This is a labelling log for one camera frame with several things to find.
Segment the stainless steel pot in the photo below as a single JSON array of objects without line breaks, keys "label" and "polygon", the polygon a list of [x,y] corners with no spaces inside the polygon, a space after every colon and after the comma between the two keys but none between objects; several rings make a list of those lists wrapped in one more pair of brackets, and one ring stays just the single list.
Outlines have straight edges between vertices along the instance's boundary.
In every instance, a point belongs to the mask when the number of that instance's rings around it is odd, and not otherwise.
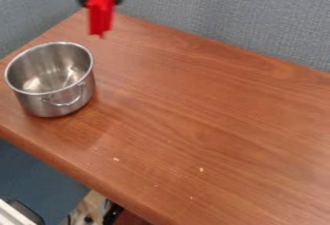
[{"label": "stainless steel pot", "polygon": [[95,91],[92,67],[92,53],[73,42],[47,42],[24,50],[4,71],[23,110],[44,118],[80,110]]}]

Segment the red star-shaped block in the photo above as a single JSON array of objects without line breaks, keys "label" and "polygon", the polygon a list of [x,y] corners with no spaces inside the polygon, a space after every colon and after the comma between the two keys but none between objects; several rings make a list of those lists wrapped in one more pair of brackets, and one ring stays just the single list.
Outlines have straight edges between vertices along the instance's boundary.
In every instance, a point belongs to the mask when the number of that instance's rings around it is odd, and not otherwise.
[{"label": "red star-shaped block", "polygon": [[104,38],[104,33],[112,29],[115,0],[88,0],[89,34]]}]

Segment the white striped object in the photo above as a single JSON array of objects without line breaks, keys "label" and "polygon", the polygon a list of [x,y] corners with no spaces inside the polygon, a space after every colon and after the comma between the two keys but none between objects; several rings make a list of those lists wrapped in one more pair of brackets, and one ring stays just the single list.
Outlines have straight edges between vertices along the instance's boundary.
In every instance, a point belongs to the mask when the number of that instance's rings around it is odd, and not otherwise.
[{"label": "white striped object", "polygon": [[4,200],[0,199],[0,225],[36,225]]}]

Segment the clutter under table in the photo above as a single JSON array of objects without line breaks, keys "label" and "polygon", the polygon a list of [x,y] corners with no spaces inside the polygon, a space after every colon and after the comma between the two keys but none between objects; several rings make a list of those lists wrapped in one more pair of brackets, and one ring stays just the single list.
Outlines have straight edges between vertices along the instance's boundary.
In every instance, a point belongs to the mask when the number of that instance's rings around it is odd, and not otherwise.
[{"label": "clutter under table", "polygon": [[[93,190],[87,194],[73,211],[59,225],[103,225],[103,216],[114,203]],[[114,225],[152,225],[130,211],[123,211]]]}]

